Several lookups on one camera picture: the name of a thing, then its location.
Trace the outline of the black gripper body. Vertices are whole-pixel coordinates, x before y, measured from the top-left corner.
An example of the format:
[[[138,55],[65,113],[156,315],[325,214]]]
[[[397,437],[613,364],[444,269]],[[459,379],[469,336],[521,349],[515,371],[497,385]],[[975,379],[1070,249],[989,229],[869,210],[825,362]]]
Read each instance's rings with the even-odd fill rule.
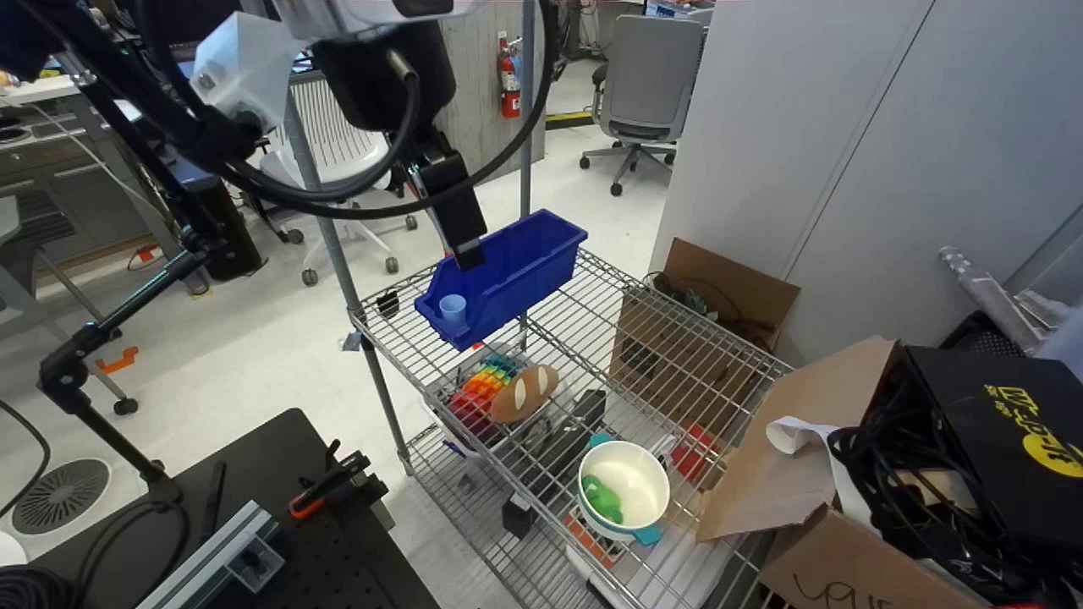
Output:
[[[468,167],[457,154],[418,158],[416,185],[418,196],[428,200],[451,249],[468,249],[488,229],[472,185],[468,184]]]

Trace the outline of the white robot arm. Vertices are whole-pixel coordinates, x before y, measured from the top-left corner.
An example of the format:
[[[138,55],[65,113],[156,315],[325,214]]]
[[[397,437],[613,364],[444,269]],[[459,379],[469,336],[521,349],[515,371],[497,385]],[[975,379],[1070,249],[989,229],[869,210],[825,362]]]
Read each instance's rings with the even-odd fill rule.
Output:
[[[472,0],[275,0],[272,23],[314,51],[344,116],[392,133],[380,167],[322,191],[283,185],[247,167],[256,134],[196,96],[160,39],[147,0],[130,0],[147,61],[125,55],[83,0],[0,0],[0,68],[33,79],[52,55],[70,51],[196,167],[281,205],[327,218],[334,200],[372,185],[397,157],[422,146],[426,123],[454,96],[438,22],[469,10]]]

